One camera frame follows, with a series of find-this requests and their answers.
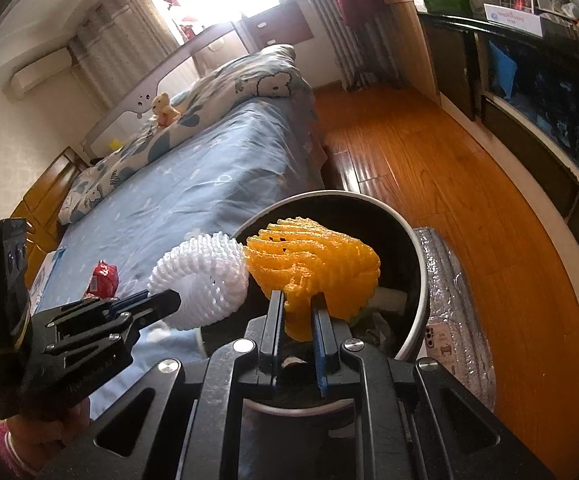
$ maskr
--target stuffed animal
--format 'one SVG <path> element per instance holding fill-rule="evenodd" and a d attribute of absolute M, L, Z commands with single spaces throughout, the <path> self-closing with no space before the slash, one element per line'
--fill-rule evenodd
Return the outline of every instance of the stuffed animal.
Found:
<path fill-rule="evenodd" d="M 181 116 L 181 113 L 169 104 L 169 95 L 167 92 L 163 92 L 154 97 L 152 101 L 152 111 L 157 117 L 156 123 L 161 128 L 166 128 L 170 124 L 173 124 Z"/>

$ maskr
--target white shelf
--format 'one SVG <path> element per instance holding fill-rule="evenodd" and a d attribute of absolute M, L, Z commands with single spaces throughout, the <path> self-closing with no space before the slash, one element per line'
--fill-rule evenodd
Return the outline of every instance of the white shelf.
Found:
<path fill-rule="evenodd" d="M 579 168 L 576 166 L 574 161 L 565 153 L 552 139 L 550 139 L 547 134 L 536 126 L 532 121 L 525 117 L 521 112 L 516 110 L 507 101 L 501 99 L 500 97 L 492 94 L 491 92 L 483 92 L 485 97 L 487 97 L 492 103 L 496 104 L 500 109 L 504 110 L 507 114 L 511 115 L 519 123 L 521 123 L 525 128 L 527 128 L 552 154 L 560 160 L 560 162 L 566 167 L 575 177 L 579 183 Z"/>

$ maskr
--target wooden floor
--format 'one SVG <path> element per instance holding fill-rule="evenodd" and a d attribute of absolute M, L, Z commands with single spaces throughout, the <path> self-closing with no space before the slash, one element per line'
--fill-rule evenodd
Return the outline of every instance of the wooden floor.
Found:
<path fill-rule="evenodd" d="M 579 309 L 542 225 L 493 159 L 413 89 L 317 92 L 328 187 L 374 196 L 457 252 L 492 348 L 496 414 L 579 473 Z"/>

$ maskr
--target human hand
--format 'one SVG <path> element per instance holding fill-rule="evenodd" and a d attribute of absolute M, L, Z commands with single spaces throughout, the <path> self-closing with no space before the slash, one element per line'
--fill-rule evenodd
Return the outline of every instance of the human hand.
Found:
<path fill-rule="evenodd" d="M 36 471 L 52 460 L 64 445 L 74 440 L 89 425 L 90 401 L 68 410 L 62 420 L 43 422 L 25 415 L 7 419 L 12 447 L 25 464 Z"/>

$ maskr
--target white baseboard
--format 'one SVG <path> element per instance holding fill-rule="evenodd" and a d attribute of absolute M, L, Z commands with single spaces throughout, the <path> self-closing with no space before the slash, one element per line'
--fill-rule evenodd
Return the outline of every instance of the white baseboard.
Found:
<path fill-rule="evenodd" d="M 492 132 L 480 122 L 470 121 L 443 94 L 441 106 L 492 156 L 534 210 L 563 262 L 579 306 L 579 245 L 552 201 L 529 171 Z"/>

